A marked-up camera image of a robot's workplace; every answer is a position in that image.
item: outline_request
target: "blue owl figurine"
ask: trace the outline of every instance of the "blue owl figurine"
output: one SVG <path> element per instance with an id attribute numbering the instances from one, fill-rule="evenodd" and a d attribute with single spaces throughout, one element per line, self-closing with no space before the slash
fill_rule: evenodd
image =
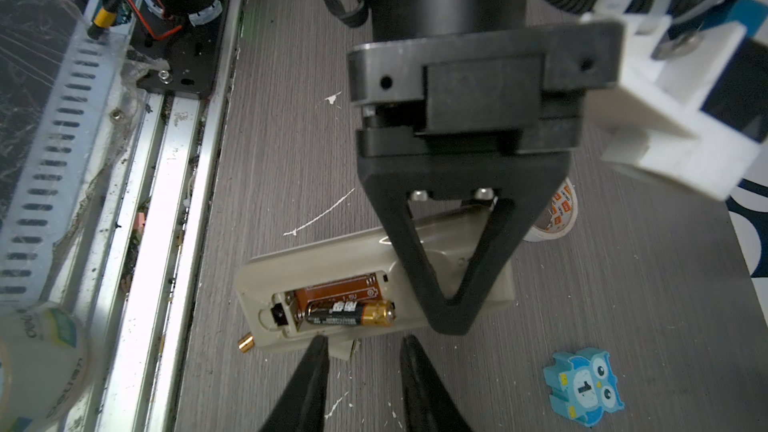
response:
<path id="1" fill-rule="evenodd" d="M 603 412 L 624 408 L 607 351 L 586 348 L 576 354 L 557 352 L 552 357 L 555 363 L 544 369 L 544 379 L 552 388 L 549 403 L 556 413 L 592 427 Z"/>

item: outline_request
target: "gray table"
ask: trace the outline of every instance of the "gray table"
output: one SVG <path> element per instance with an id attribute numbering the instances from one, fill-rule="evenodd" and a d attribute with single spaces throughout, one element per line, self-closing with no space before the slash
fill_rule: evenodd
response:
<path id="1" fill-rule="evenodd" d="M 530 23 L 563 19 L 529 2 Z M 378 226 L 356 178 L 360 115 L 345 64 L 369 39 L 370 27 L 348 30 L 320 0 L 245 5 L 177 430 L 257 430 L 300 360 L 237 350 L 248 331 L 238 267 Z M 336 104 L 323 100 L 339 91 Z M 768 331 L 725 206 L 617 175 L 600 163 L 604 143 L 587 127 L 574 154 L 571 234 L 513 255 L 519 301 L 464 337 L 416 335 L 477 431 L 582 430 L 550 409 L 542 369 L 553 352 L 586 346 L 610 351 L 627 405 L 601 430 L 766 430 Z M 326 412 L 343 399 L 326 430 L 400 430 L 401 338 L 368 339 L 351 361 L 331 360 Z"/>

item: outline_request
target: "slotted hole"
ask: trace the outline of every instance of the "slotted hole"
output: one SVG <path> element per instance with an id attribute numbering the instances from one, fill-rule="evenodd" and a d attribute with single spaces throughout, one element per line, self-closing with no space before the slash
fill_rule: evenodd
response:
<path id="1" fill-rule="evenodd" d="M 23 294 L 27 291 L 26 287 L 21 285 L 9 285 L 0 287 L 0 294 Z"/>
<path id="2" fill-rule="evenodd" d="M 8 260 L 35 260 L 38 255 L 34 252 L 10 252 L 5 257 Z"/>
<path id="3" fill-rule="evenodd" d="M 53 120 L 53 125 L 62 127 L 80 127 L 80 122 L 70 122 L 68 120 Z"/>
<path id="4" fill-rule="evenodd" d="M 0 271 L 0 276 L 3 277 L 29 277 L 30 275 L 32 271 L 24 268 L 6 268 Z"/>
<path id="5" fill-rule="evenodd" d="M 32 176 L 35 180 L 62 180 L 63 177 L 57 176 L 55 174 L 34 174 Z"/>
<path id="6" fill-rule="evenodd" d="M 68 83 L 65 85 L 68 89 L 75 89 L 75 90 L 91 90 L 91 86 L 84 86 L 79 83 Z"/>
<path id="7" fill-rule="evenodd" d="M 68 113 L 68 114 L 72 114 L 73 116 L 81 116 L 85 113 L 80 109 L 70 109 L 69 107 L 59 107 L 58 109 L 56 109 L 56 112 Z"/>
<path id="8" fill-rule="evenodd" d="M 43 242 L 43 239 L 42 237 L 17 235 L 11 240 L 11 242 L 14 242 L 16 244 L 39 244 L 40 242 Z"/>
<path id="9" fill-rule="evenodd" d="M 45 150 L 47 150 L 48 152 L 60 152 L 62 154 L 69 154 L 70 152 L 72 152 L 72 149 L 70 149 L 69 147 L 46 146 Z"/>
<path id="10" fill-rule="evenodd" d="M 51 210 L 53 206 L 50 204 L 24 204 L 22 208 L 26 210 Z"/>
<path id="11" fill-rule="evenodd" d="M 52 188 L 30 188 L 27 192 L 34 196 L 55 196 L 58 194 L 58 190 Z"/>
<path id="12" fill-rule="evenodd" d="M 67 163 L 64 160 L 51 160 L 46 158 L 45 160 L 40 161 L 40 165 L 49 167 L 66 167 Z"/>
<path id="13" fill-rule="evenodd" d="M 48 221 L 41 218 L 20 218 L 16 223 L 20 226 L 42 227 L 46 226 Z"/>

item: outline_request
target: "screw hole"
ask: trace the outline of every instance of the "screw hole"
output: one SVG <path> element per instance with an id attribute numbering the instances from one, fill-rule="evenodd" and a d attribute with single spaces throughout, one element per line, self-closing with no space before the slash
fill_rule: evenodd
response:
<path id="1" fill-rule="evenodd" d="M 581 65 L 579 66 L 581 72 L 589 72 L 592 70 L 592 67 L 594 67 L 594 61 L 589 58 L 582 60 Z"/>

